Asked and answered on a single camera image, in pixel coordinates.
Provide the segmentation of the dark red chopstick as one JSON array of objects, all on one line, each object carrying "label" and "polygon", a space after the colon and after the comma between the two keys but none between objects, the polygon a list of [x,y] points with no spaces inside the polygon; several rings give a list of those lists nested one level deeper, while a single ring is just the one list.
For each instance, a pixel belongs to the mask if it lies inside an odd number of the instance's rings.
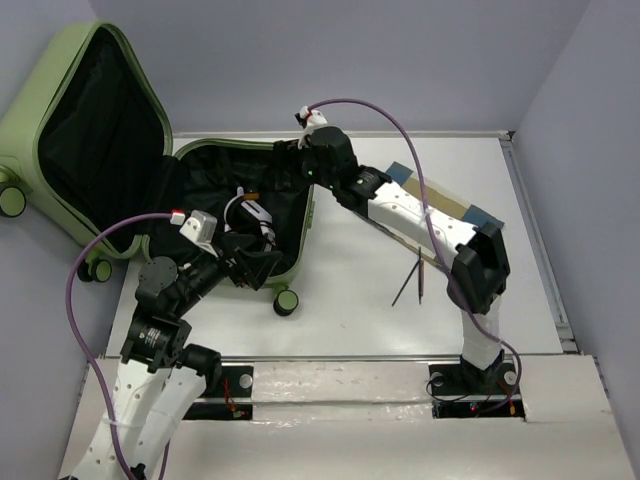
[{"label": "dark red chopstick", "polygon": [[418,302],[422,305],[422,299],[424,295],[424,260],[421,258],[418,261]]}]

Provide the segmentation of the blue tan cloth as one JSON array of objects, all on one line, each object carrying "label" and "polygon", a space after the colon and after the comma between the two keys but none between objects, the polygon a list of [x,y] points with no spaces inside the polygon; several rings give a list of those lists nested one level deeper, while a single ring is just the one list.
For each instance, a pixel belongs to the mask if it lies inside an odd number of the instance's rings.
[{"label": "blue tan cloth", "polygon": [[441,241],[446,258],[453,257],[451,250],[456,240],[471,238],[473,226],[491,223],[500,229],[505,227],[501,219],[436,182],[419,179],[405,165],[394,162],[387,167],[386,174],[391,181],[382,185],[368,202],[365,219],[416,253],[421,246],[422,258],[434,266],[439,262],[423,219],[422,185],[427,190],[434,234]]}]

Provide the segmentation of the black chopstick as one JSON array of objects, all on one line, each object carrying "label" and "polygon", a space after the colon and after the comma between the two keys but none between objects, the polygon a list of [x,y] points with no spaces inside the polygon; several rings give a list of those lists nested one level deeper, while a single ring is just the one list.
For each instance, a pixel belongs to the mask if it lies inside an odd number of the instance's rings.
[{"label": "black chopstick", "polygon": [[414,273],[419,270],[419,268],[421,267],[422,264],[422,248],[421,246],[418,247],[417,250],[417,260],[415,261],[414,265],[412,266],[412,268],[410,269],[407,277],[405,278],[405,280],[403,281],[401,287],[399,288],[396,296],[394,297],[394,300],[391,303],[391,306],[394,307],[396,305],[396,303],[398,302],[400,296],[402,295],[402,293],[404,292],[404,290],[406,289],[409,281],[411,280],[412,276],[414,275]]}]

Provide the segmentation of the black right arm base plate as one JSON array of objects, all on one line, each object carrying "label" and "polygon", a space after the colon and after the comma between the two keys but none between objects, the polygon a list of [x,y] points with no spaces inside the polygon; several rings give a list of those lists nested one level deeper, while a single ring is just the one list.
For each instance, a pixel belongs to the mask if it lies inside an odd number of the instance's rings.
[{"label": "black right arm base plate", "polygon": [[514,418],[524,420],[520,390],[514,387],[516,369],[502,364],[493,377],[470,385],[458,363],[436,363],[428,368],[425,386],[435,419]]}]

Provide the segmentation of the black white headphones with cable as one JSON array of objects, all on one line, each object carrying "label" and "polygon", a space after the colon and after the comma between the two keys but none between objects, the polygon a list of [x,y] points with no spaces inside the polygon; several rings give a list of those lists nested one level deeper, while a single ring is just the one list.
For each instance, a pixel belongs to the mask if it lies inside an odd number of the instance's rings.
[{"label": "black white headphones with cable", "polygon": [[224,231],[251,234],[263,241],[262,250],[270,252],[276,246],[272,215],[258,203],[260,194],[246,192],[241,186],[225,205]]}]

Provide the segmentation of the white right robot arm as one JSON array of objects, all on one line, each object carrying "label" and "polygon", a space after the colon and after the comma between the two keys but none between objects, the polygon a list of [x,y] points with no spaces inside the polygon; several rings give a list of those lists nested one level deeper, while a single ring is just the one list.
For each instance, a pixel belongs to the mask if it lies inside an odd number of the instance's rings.
[{"label": "white right robot arm", "polygon": [[435,254],[447,278],[447,295],[462,318],[460,367],[452,380],[466,392],[491,386],[504,361],[499,310],[510,274],[500,228],[477,226],[424,205],[387,173],[360,164],[349,137],[334,126],[278,141],[274,155],[280,172],[329,190],[343,208]]}]

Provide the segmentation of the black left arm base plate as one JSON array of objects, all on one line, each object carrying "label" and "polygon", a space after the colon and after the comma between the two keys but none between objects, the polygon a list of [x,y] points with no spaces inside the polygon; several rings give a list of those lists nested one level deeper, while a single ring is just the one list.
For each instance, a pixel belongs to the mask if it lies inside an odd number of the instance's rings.
[{"label": "black left arm base plate", "polygon": [[189,407],[185,421],[249,421],[253,419],[254,367],[249,364],[224,364],[215,387]]}]

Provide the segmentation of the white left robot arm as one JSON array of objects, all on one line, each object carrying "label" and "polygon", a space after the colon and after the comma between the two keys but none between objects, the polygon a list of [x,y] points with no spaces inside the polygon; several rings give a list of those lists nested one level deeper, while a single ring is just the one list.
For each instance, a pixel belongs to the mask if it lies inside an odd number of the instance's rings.
[{"label": "white left robot arm", "polygon": [[219,352],[187,341],[185,314],[224,279],[260,289],[282,258],[248,234],[226,233],[192,261],[157,256],[143,265],[137,306],[120,351],[116,380],[96,375],[105,412],[72,479],[163,477],[171,438],[199,395],[221,383]]}]

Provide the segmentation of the green hard-shell suitcase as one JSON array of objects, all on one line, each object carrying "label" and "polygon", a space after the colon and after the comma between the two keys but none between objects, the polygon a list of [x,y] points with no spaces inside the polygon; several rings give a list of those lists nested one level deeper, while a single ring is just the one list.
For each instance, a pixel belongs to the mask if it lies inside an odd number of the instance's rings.
[{"label": "green hard-shell suitcase", "polygon": [[299,304],[297,275],[313,213],[311,187],[274,192],[273,143],[205,138],[173,145],[166,112],[115,25],[82,22],[51,40],[1,122],[1,188],[15,191],[79,244],[84,282],[106,282],[112,261],[167,256],[187,263],[195,246],[156,218],[197,209],[224,227],[241,186],[273,218],[280,262],[266,281],[277,314]]}]

